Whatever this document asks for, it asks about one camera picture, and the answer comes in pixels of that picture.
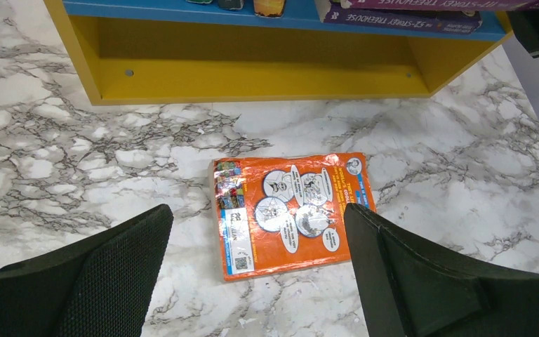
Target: cartoon illustration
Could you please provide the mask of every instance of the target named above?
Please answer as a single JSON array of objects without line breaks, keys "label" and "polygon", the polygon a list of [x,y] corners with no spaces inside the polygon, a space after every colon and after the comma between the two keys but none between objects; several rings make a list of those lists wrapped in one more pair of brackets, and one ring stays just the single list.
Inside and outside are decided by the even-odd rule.
[{"label": "cartoon illustration", "polygon": [[292,175],[284,171],[272,171],[263,179],[263,192],[268,197],[276,197],[284,202],[294,197]]},{"label": "cartoon illustration", "polygon": [[352,174],[353,176],[358,175],[362,171],[362,162],[358,158],[350,158],[346,163],[346,171]]},{"label": "cartoon illustration", "polygon": [[328,201],[324,182],[320,174],[307,173],[301,176],[302,190],[305,193],[305,204],[321,206]]},{"label": "cartoon illustration", "polygon": [[259,227],[268,232],[280,231],[280,226],[284,222],[283,217],[290,216],[286,204],[276,198],[267,197],[261,199],[255,207],[255,220]]},{"label": "cartoon illustration", "polygon": [[296,211],[296,227],[306,237],[318,237],[330,224],[335,222],[329,218],[331,213],[319,206],[304,205]]}]

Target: textured black surface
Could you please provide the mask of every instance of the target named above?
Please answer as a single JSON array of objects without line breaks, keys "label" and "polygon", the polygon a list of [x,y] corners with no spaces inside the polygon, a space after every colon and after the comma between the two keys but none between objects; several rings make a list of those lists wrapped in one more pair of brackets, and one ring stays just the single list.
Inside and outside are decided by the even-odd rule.
[{"label": "textured black surface", "polygon": [[139,336],[173,221],[160,205],[0,270],[0,336]]},{"label": "textured black surface", "polygon": [[539,337],[539,274],[464,256],[348,204],[371,337]]}]

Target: white marble countertop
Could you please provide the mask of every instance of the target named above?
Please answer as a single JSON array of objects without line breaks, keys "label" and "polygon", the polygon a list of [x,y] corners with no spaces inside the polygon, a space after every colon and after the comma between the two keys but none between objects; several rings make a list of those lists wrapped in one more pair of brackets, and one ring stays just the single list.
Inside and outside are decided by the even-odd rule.
[{"label": "white marble countertop", "polygon": [[379,212],[539,272],[539,123],[502,49],[431,100],[92,107],[40,0],[0,1],[0,267],[166,203],[144,336],[367,336],[350,263],[224,283],[210,160],[364,152]]}]

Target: shelf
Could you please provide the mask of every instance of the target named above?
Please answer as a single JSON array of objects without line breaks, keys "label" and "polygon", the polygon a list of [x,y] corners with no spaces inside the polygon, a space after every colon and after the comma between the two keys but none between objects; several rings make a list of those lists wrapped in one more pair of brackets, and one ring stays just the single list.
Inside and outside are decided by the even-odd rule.
[{"label": "shelf", "polygon": [[68,15],[99,18],[194,22],[480,41],[500,41],[507,34],[494,12],[481,12],[483,23],[474,33],[456,35],[321,23],[314,0],[287,1],[282,18],[259,18],[253,11],[251,0],[246,1],[245,8],[241,11],[225,11],[218,8],[217,4],[198,5],[188,3],[185,0],[64,0],[63,4]]}]

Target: plastic wrap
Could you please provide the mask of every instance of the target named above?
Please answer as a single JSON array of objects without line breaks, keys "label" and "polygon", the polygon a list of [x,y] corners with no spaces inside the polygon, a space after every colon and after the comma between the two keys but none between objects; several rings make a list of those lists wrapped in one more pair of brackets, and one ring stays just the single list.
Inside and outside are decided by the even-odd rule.
[{"label": "plastic wrap", "polygon": [[375,211],[362,153],[212,163],[226,280],[350,259],[344,210]]}]

